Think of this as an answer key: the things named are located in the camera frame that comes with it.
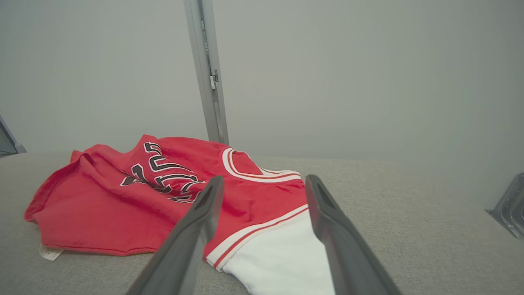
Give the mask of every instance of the gray wall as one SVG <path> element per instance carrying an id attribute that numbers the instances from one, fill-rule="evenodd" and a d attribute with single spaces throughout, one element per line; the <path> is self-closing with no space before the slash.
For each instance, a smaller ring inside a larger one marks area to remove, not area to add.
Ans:
<path id="1" fill-rule="evenodd" d="M 524 2 L 214 2 L 230 143 L 420 165 L 492 207 L 524 170 Z"/>
<path id="2" fill-rule="evenodd" d="M 183 1 L 1 1 L 0 114 L 28 152 L 207 139 Z"/>

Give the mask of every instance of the clothing tag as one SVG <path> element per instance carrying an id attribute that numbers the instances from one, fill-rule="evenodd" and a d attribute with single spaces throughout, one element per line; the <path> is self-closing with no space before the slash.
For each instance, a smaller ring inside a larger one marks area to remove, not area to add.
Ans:
<path id="1" fill-rule="evenodd" d="M 55 261 L 65 249 L 51 248 L 40 245 L 40 255 L 47 260 Z"/>

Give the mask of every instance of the red basketball jersey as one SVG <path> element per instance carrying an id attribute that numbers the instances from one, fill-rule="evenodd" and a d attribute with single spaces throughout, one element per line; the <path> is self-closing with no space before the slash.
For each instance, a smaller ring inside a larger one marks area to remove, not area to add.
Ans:
<path id="1" fill-rule="evenodd" d="M 38 223 L 49 247 L 153 252 L 217 175 L 224 199 L 204 257 L 218 270 L 249 239 L 307 210 L 297 172 L 262 169 L 217 142 L 144 135 L 128 153 L 106 145 L 74 151 L 37 190 L 24 218 Z"/>

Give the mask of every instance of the carpeted surface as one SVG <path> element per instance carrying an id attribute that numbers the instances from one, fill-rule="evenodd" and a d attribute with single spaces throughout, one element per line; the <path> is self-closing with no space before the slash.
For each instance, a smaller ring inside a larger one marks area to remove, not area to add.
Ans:
<path id="1" fill-rule="evenodd" d="M 392 163 L 253 157 L 261 167 L 318 175 L 404 294 L 522 294 L 524 243 L 481 208 L 422 173 Z M 23 212 L 69 153 L 0 159 L 0 290 L 4 294 L 124 294 L 151 254 L 38 254 Z M 247 294 L 202 263 L 194 294 Z"/>

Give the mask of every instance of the printed number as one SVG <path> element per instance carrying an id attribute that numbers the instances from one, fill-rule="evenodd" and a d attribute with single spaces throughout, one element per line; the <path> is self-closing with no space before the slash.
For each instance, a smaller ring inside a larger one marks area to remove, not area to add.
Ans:
<path id="1" fill-rule="evenodd" d="M 147 153 L 156 153 L 157 155 L 153 155 L 149 158 L 149 167 L 152 171 L 158 172 L 163 171 L 167 169 L 184 169 L 189 172 L 193 172 L 192 170 L 179 165 L 177 163 L 161 163 L 158 164 L 157 162 L 160 160 L 167 160 L 162 156 L 162 150 L 160 146 L 156 143 L 146 142 L 144 143 L 144 149 Z M 185 183 L 182 186 L 182 190 L 180 192 L 179 196 L 169 198 L 170 200 L 181 202 L 181 203 L 192 203 L 195 201 L 195 199 L 198 196 L 198 192 L 189 192 L 189 188 L 196 183 L 204 183 L 204 181 L 199 181 L 198 178 L 195 175 L 187 175 L 187 174 L 168 174 L 168 175 L 162 175 L 155 177 L 155 182 L 152 183 L 148 181 L 144 176 L 144 168 L 140 164 L 135 164 L 131 169 L 133 176 L 126 176 L 124 180 L 122 180 L 122 183 L 120 183 L 120 186 L 128 186 L 132 185 L 134 183 L 142 183 L 147 184 L 154 190 L 158 191 L 159 193 L 168 194 L 172 192 L 172 188 L 170 184 L 165 184 L 164 182 L 171 179 L 185 179 L 189 180 L 189 182 Z"/>

